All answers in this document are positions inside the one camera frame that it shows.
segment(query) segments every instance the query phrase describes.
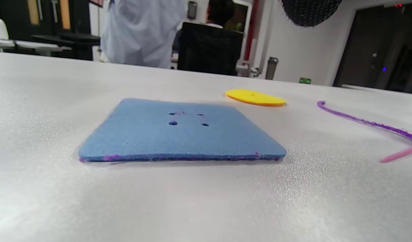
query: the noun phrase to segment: blue foam board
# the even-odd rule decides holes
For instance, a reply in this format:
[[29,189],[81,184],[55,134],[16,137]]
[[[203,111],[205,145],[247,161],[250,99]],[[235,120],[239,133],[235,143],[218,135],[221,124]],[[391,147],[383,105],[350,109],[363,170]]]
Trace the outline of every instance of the blue foam board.
[[124,99],[79,150],[82,161],[277,160],[286,150],[229,106]]

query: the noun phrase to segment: white shirt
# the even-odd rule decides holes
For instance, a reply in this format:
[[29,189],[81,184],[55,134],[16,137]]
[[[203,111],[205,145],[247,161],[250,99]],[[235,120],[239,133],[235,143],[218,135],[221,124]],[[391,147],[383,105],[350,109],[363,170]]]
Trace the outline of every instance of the white shirt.
[[168,68],[186,0],[115,0],[101,49],[111,63]]
[[218,29],[224,29],[223,26],[220,26],[220,25],[217,25],[217,24],[214,24],[214,23],[206,23],[206,25],[211,26],[211,27],[215,27],[215,28],[218,28]]

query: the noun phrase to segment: person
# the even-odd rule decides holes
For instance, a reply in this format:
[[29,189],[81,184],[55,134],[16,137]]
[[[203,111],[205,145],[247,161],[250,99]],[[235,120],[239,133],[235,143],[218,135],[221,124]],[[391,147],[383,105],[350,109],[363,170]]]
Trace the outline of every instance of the person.
[[[232,0],[209,0],[207,8],[206,25],[223,29],[225,24],[233,17],[235,4]],[[180,36],[182,29],[178,31],[173,43],[173,53],[178,53],[180,48]]]
[[169,68],[186,0],[111,0],[101,37],[101,60]]

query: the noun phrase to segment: purple pipe cleaner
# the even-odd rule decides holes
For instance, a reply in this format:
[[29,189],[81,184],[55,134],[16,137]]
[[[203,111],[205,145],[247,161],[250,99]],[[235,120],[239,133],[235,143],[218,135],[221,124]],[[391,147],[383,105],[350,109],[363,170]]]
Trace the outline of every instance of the purple pipe cleaner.
[[317,104],[318,104],[318,107],[320,107],[321,109],[326,110],[327,112],[332,113],[334,115],[341,116],[343,118],[347,118],[347,119],[350,119],[352,121],[359,122],[359,123],[362,123],[362,124],[365,124],[365,125],[380,127],[380,128],[385,129],[385,130],[397,133],[397,134],[403,136],[404,138],[412,141],[412,134],[410,134],[406,131],[396,129],[396,128],[393,128],[393,127],[390,127],[390,126],[387,126],[387,125],[378,124],[378,123],[375,123],[375,122],[370,122],[370,121],[367,121],[367,120],[364,120],[364,119],[356,118],[354,116],[347,115],[345,113],[334,111],[332,109],[326,108],[326,106],[325,106],[326,101],[319,101]]

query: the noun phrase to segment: black mesh object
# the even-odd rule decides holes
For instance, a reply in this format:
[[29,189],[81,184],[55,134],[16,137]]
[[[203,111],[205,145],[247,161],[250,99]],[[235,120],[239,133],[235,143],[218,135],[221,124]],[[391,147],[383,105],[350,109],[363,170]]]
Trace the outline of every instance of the black mesh object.
[[281,0],[286,15],[297,26],[313,27],[329,19],[342,0]]

